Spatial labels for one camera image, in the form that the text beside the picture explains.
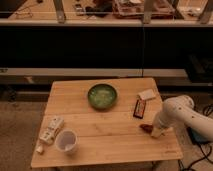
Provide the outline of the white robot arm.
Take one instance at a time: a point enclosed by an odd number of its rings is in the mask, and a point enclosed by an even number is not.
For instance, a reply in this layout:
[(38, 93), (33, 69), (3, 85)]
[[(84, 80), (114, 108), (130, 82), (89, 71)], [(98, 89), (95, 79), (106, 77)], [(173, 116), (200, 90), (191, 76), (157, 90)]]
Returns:
[(160, 137), (176, 120), (182, 121), (210, 142), (213, 142), (213, 119), (194, 110), (194, 101), (190, 96), (181, 95), (163, 101), (162, 108), (153, 120), (151, 136)]

